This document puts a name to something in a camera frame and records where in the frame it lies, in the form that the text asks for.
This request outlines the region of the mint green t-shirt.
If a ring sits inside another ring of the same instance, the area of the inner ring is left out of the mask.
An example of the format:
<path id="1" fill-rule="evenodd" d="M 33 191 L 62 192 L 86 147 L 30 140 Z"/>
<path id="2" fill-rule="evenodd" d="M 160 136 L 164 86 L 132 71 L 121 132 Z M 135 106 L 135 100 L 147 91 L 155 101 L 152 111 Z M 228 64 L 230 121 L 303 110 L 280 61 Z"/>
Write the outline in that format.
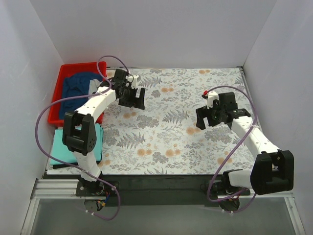
<path id="1" fill-rule="evenodd" d="M 50 164 L 97 164 L 102 160 L 102 145 L 103 128 L 97 123 L 56 129 Z"/>

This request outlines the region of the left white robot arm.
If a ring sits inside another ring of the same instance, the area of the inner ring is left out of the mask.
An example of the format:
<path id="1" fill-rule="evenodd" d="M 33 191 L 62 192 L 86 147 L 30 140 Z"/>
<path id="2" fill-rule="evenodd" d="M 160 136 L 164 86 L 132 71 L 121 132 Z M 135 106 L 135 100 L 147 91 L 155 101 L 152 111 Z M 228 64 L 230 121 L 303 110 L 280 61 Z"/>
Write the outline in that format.
<path id="1" fill-rule="evenodd" d="M 114 77 L 103 81 L 93 96 L 75 111 L 65 113 L 63 144 L 73 152 L 81 170 L 82 187 L 94 196 L 105 190 L 99 178 L 102 172 L 97 165 L 94 148 L 97 141 L 95 124 L 103 111 L 116 100 L 129 108 L 145 109 L 145 89 L 138 88 L 139 75 L 116 70 Z"/>

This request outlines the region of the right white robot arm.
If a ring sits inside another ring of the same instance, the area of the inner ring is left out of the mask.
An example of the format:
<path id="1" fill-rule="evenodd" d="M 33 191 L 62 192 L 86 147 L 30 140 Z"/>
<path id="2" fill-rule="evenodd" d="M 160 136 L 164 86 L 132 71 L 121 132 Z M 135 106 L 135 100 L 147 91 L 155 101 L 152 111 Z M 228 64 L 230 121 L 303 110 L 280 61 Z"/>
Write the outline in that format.
<path id="1" fill-rule="evenodd" d="M 256 124 L 256 114 L 251 115 L 246 109 L 240 109 L 235 94 L 216 93 L 214 89 L 204 91 L 202 98 L 207 104 L 196 109 L 196 127 L 204 130 L 221 123 L 227 125 L 254 157 L 251 171 L 233 169 L 225 171 L 219 182 L 217 175 L 212 177 L 208 192 L 222 190 L 229 197 L 237 196 L 247 189 L 252 189 L 257 195 L 265 195 L 290 191 L 294 185 L 294 156 L 289 150 L 281 150 L 273 144 Z"/>

